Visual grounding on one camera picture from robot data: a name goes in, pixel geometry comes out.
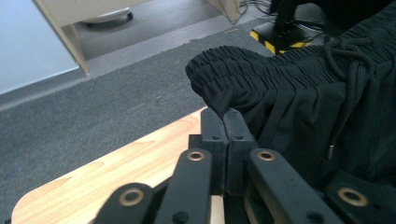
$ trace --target black pants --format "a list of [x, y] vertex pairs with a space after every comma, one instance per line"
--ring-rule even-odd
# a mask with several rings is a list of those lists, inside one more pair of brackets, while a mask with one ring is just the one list
[[186, 73], [208, 106], [239, 110], [311, 186], [336, 169], [395, 184], [396, 2], [325, 46], [271, 58], [220, 47]]

